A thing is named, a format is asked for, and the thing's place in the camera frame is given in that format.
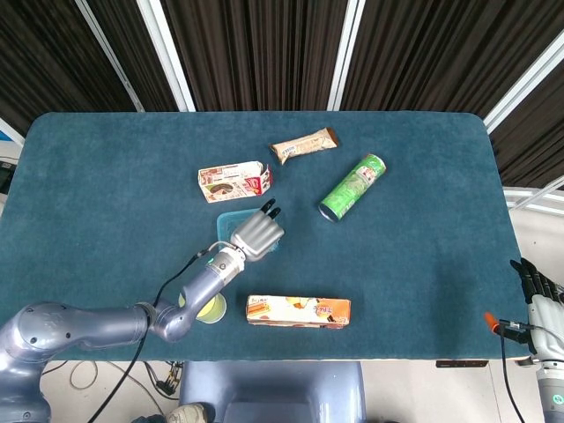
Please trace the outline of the green chips can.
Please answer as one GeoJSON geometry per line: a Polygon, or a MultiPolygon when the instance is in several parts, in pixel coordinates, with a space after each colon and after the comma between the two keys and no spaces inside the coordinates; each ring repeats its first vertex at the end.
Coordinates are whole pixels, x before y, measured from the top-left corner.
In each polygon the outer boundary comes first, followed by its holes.
{"type": "Polygon", "coordinates": [[[319,212],[329,221],[341,220],[386,170],[381,158],[367,154],[321,201],[319,212]]]}

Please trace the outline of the brown beige snack bar wrapper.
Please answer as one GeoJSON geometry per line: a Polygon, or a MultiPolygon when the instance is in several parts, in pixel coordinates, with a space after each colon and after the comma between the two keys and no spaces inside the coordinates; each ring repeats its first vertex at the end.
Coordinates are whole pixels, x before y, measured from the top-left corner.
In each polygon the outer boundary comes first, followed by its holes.
{"type": "Polygon", "coordinates": [[[270,145],[281,165],[289,159],[338,147],[334,129],[326,127],[312,134],[270,145]]]}

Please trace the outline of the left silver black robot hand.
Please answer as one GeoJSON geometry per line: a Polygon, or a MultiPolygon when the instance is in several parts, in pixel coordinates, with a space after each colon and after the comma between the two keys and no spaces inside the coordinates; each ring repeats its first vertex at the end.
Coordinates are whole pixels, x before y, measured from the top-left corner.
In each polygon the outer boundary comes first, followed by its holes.
{"type": "Polygon", "coordinates": [[[261,260],[285,234],[275,220],[281,211],[274,207],[275,202],[275,198],[270,199],[230,236],[230,243],[240,249],[249,262],[261,260]]]}

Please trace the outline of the blue plastic lid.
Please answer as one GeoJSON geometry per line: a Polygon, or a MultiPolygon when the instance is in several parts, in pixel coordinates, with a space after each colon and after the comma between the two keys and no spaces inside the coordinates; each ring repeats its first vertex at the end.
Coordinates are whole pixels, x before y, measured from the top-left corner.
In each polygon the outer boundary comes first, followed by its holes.
{"type": "MultiPolygon", "coordinates": [[[[244,211],[231,211],[220,214],[216,222],[218,240],[230,243],[230,236],[234,232],[234,230],[258,210],[259,209],[249,209],[244,211]]],[[[270,251],[275,248],[277,243],[272,246],[270,251]]]]}

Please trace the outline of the yellow tennis ball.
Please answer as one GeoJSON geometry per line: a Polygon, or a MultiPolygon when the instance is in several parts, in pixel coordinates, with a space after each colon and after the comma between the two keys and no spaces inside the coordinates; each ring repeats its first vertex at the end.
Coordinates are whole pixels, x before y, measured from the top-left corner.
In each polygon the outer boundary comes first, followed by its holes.
{"type": "Polygon", "coordinates": [[[215,295],[197,314],[197,319],[205,323],[216,322],[221,316],[221,301],[215,295]]]}

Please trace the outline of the thin grey frame post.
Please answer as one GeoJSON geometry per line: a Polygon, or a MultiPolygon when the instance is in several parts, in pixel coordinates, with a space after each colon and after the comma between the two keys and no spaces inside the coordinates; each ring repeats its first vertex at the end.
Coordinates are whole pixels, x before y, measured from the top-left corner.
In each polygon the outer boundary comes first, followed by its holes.
{"type": "Polygon", "coordinates": [[[116,76],[122,83],[123,88],[130,97],[130,100],[137,110],[137,112],[145,112],[145,108],[142,105],[141,100],[137,96],[137,93],[131,84],[126,72],[124,71],[119,59],[117,58],[111,44],[108,41],[107,36],[103,32],[98,19],[96,19],[92,8],[90,7],[87,0],[74,0],[76,6],[78,7],[81,15],[83,16],[86,24],[88,25],[90,31],[92,32],[95,40],[98,42],[100,48],[102,49],[105,57],[108,59],[111,67],[115,71],[116,76]]]}

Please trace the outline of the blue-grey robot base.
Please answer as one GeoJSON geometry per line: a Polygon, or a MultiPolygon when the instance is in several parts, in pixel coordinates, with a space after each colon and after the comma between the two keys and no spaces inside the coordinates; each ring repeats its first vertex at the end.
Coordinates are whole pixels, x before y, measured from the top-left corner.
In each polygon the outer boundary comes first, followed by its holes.
{"type": "Polygon", "coordinates": [[[201,404],[208,423],[367,421],[358,361],[186,361],[179,403],[201,404]]]}

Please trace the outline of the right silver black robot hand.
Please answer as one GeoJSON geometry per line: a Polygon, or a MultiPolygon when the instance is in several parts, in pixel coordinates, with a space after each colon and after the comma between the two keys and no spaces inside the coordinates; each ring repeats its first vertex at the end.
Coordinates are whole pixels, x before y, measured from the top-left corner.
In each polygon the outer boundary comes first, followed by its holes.
{"type": "Polygon", "coordinates": [[[527,345],[535,360],[564,363],[564,286],[524,257],[509,263],[521,280],[528,322],[497,319],[485,312],[488,329],[503,339],[527,345]]]}

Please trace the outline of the orange egg roll box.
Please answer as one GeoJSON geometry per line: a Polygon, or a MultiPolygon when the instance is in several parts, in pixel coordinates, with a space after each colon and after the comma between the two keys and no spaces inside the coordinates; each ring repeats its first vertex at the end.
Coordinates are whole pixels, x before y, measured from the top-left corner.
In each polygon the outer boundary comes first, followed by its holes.
{"type": "Polygon", "coordinates": [[[343,329],[350,316],[351,301],[345,299],[250,295],[246,306],[253,325],[343,329]]]}

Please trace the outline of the blue velvet table cloth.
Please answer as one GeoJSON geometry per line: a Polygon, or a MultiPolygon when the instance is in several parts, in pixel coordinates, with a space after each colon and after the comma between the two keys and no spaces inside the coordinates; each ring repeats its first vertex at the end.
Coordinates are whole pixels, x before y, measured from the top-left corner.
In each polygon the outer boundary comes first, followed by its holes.
{"type": "Polygon", "coordinates": [[[496,358],[483,314],[523,320],[519,248],[482,120],[436,112],[49,113],[34,121],[0,216],[0,324],[25,305],[175,300],[224,212],[199,169],[271,166],[285,236],[230,283],[225,317],[146,360],[496,358]],[[281,165],[270,145],[334,129],[281,165]],[[386,172],[339,221],[321,201],[367,155],[386,172]],[[250,295],[351,301],[343,329],[253,325],[250,295]]]}

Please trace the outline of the white sneaker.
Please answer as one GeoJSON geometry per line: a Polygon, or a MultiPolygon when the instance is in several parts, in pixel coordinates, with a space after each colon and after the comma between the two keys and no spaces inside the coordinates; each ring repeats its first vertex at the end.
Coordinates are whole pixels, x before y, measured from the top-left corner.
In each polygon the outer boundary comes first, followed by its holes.
{"type": "Polygon", "coordinates": [[[202,404],[181,405],[167,415],[167,423],[208,423],[207,414],[202,404]]]}

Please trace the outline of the dark pleated curtain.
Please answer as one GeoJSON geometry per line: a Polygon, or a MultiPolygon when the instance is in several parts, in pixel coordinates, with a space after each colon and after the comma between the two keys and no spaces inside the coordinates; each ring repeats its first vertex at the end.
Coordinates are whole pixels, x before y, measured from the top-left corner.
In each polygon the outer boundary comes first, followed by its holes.
{"type": "MultiPolygon", "coordinates": [[[[197,111],[323,110],[347,0],[160,0],[197,111]]],[[[87,0],[147,112],[179,111],[137,0],[87,0]]],[[[344,111],[483,121],[564,29],[564,0],[366,0],[344,111]]],[[[74,0],[0,0],[0,117],[137,111],[74,0]]],[[[501,180],[564,175],[564,61],[490,135],[501,180]]]]}

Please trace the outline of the red white snack carton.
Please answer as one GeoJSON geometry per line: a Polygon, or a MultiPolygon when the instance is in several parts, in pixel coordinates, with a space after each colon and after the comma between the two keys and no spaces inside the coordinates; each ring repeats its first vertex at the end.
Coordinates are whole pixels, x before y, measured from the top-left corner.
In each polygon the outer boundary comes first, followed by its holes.
{"type": "Polygon", "coordinates": [[[260,197],[273,184],[271,169],[260,161],[207,167],[197,173],[198,186],[208,204],[260,197]]]}

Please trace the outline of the white frame post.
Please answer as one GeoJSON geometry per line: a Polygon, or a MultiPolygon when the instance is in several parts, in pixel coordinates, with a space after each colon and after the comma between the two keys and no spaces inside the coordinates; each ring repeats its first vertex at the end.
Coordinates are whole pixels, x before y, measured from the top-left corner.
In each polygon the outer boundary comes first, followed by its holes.
{"type": "Polygon", "coordinates": [[[484,118],[491,135],[505,119],[564,61],[564,29],[503,94],[484,118]]]}
{"type": "Polygon", "coordinates": [[[330,85],[327,111],[338,111],[342,104],[350,63],[353,57],[366,0],[347,0],[338,52],[330,85]]]}
{"type": "Polygon", "coordinates": [[[180,112],[196,112],[196,106],[184,74],[160,0],[137,0],[145,27],[149,33],[160,65],[180,112]]]}

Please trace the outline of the clear tennis ball tube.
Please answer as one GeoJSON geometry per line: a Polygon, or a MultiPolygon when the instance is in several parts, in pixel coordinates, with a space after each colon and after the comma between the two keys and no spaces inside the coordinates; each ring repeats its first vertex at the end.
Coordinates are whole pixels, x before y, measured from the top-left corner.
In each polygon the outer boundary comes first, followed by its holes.
{"type": "Polygon", "coordinates": [[[180,293],[178,296],[178,306],[185,308],[187,302],[189,303],[189,312],[191,313],[189,316],[191,323],[199,321],[206,324],[214,324],[219,322],[226,314],[227,304],[222,293],[194,295],[189,297],[189,301],[185,293],[180,293]]]}

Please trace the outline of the blue white sign board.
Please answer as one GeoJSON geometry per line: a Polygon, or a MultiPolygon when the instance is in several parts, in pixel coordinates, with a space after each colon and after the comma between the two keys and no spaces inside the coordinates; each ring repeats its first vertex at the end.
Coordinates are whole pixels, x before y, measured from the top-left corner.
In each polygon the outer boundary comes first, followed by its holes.
{"type": "Polygon", "coordinates": [[[12,142],[14,142],[19,147],[23,147],[25,143],[25,137],[15,130],[9,123],[7,123],[3,118],[0,117],[0,131],[5,134],[12,142]]]}

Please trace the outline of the white metal rail frame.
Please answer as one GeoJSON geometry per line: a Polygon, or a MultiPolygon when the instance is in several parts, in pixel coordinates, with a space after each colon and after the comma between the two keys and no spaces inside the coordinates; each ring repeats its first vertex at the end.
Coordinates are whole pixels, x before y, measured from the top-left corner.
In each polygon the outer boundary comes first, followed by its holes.
{"type": "Polygon", "coordinates": [[[540,212],[564,218],[564,175],[541,189],[504,187],[503,194],[509,210],[540,212]]]}

